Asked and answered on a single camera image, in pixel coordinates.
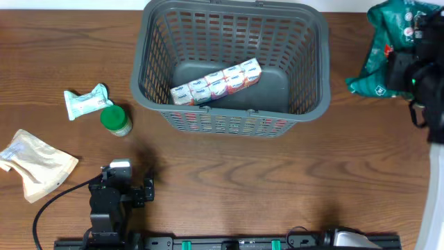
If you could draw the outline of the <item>green coffee bag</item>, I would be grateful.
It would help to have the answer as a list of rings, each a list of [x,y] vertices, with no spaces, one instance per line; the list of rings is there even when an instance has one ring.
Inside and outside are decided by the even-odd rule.
[[[413,48],[420,37],[418,19],[441,8],[442,5],[414,0],[388,0],[370,8],[367,18],[375,33],[359,75],[345,80],[348,90],[363,97],[413,99],[407,92],[387,88],[384,78],[388,55]]]

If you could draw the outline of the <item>small white-teal pouch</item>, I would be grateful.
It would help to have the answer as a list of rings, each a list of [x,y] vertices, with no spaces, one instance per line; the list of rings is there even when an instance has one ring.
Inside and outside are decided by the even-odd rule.
[[[74,121],[82,115],[114,105],[108,99],[108,90],[102,83],[98,83],[90,93],[81,96],[65,90],[64,98],[70,121]]]

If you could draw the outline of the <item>tissue multipack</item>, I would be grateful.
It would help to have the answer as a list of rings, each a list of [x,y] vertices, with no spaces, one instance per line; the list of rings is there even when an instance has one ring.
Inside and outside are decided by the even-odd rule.
[[[173,87],[173,103],[180,106],[197,106],[235,94],[259,82],[262,68],[256,58],[234,65],[202,78]]]

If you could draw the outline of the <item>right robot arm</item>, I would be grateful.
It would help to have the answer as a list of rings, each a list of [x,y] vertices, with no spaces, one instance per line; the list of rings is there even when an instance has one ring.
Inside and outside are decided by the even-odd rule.
[[[417,249],[443,248],[443,3],[385,1],[367,12],[375,34],[353,94],[403,97],[413,125],[428,128],[430,177]]]

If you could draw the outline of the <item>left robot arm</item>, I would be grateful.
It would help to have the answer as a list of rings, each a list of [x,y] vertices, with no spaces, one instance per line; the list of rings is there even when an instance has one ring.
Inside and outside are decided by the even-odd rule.
[[[153,171],[144,173],[140,186],[132,184],[132,171],[129,159],[116,159],[88,184],[92,227],[85,232],[81,249],[144,248],[142,235],[129,230],[128,222],[134,208],[154,200]]]

